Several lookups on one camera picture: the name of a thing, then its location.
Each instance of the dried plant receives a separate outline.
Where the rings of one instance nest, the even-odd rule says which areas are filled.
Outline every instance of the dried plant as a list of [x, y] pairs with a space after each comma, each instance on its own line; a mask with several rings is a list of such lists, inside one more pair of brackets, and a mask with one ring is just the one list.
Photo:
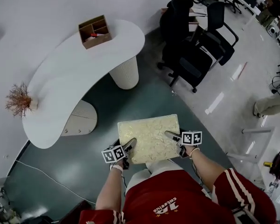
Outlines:
[[14, 84], [6, 98], [8, 101], [5, 108], [11, 110], [14, 116], [19, 115], [24, 118], [26, 117], [26, 110], [31, 110], [29, 106], [32, 99], [28, 94], [27, 86], [23, 82], [20, 86]]

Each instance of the yellow textured board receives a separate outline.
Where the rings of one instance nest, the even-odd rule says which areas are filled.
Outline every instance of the yellow textured board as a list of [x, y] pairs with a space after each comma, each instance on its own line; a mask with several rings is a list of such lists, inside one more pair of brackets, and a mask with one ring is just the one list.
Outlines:
[[118, 123], [119, 141], [125, 145], [136, 138], [137, 144], [130, 154], [132, 163], [156, 162], [177, 157], [176, 141], [165, 136], [165, 131], [179, 132], [176, 114]]

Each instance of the white tiled floor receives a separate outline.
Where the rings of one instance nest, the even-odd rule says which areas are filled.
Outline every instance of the white tiled floor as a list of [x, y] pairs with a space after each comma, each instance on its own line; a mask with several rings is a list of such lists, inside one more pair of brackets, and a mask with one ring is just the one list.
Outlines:
[[[252, 141], [255, 145], [265, 139], [261, 135], [243, 135], [244, 128], [260, 127], [263, 119], [252, 115], [254, 102], [259, 98], [271, 95], [269, 84], [278, 71], [280, 64], [280, 48], [275, 39], [271, 38], [264, 28], [255, 20], [243, 31], [241, 28], [251, 17], [251, 14], [241, 9], [243, 14], [225, 9], [225, 22], [239, 36], [235, 45], [235, 53], [224, 66], [217, 65], [209, 71], [204, 80], [197, 86], [197, 93], [192, 93], [192, 87], [182, 78], [173, 86], [173, 90], [185, 101], [196, 116], [202, 121], [209, 132], [225, 152], [245, 153]], [[227, 29], [220, 29], [220, 33], [230, 42], [233, 36]], [[147, 61], [160, 76], [170, 83], [167, 76], [169, 69], [158, 70], [156, 63], [161, 61], [161, 50], [164, 44], [148, 54]], [[245, 69], [240, 77], [231, 79], [239, 65]], [[215, 109], [212, 103], [220, 95], [222, 100]], [[276, 126], [280, 137], [280, 114], [267, 118], [264, 126]]]

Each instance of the black office chair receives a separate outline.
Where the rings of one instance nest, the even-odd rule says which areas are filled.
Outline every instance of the black office chair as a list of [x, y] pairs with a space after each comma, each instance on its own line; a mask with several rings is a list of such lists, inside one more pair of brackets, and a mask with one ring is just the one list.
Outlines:
[[204, 51], [186, 40], [189, 37], [189, 9], [192, 0], [171, 0], [167, 4], [167, 11], [160, 20], [161, 34], [166, 42], [162, 59], [165, 63], [158, 63], [158, 68], [169, 67], [173, 74], [172, 86], [181, 76], [196, 93], [196, 87], [209, 71], [212, 59]]
[[[216, 59], [211, 69], [217, 64], [226, 64], [234, 53], [234, 45], [238, 42], [238, 36], [224, 22], [223, 2], [215, 2], [207, 7], [208, 27], [199, 37], [198, 47], [205, 47], [208, 52]], [[228, 41], [218, 32], [217, 29], [225, 26], [235, 37], [235, 42], [230, 45]]]
[[238, 10], [238, 12], [242, 14], [242, 11], [239, 9], [239, 5], [243, 6], [243, 4], [239, 0], [232, 0], [232, 1], [224, 0], [224, 2], [226, 5], [230, 5], [233, 8], [234, 13], [236, 13]]

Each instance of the chair wheel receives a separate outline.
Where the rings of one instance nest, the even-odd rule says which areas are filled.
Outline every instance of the chair wheel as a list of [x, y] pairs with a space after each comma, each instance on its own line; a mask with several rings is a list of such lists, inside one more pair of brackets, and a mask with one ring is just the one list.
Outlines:
[[159, 63], [157, 64], [157, 67], [158, 67], [160, 70], [162, 70], [162, 69], [163, 69], [163, 63], [162, 63], [162, 62], [159, 62]]

